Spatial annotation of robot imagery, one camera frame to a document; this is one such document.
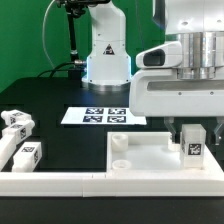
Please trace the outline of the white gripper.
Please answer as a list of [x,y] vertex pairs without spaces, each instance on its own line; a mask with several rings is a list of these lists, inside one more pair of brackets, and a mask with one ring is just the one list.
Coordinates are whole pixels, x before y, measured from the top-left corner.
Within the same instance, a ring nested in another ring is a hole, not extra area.
[[139,70],[131,81],[129,109],[135,116],[165,117],[173,143],[180,142],[174,117],[218,117],[219,145],[224,131],[224,68],[210,80],[179,80],[176,69]]

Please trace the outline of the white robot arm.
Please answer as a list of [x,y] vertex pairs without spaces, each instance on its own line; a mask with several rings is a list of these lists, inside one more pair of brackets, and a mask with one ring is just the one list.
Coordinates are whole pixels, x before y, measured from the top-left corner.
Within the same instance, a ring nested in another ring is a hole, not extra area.
[[131,72],[126,52],[126,18],[112,0],[93,1],[92,51],[86,86],[99,91],[130,87],[136,116],[215,117],[215,140],[224,131],[224,0],[152,0],[153,21],[165,42],[136,56]]

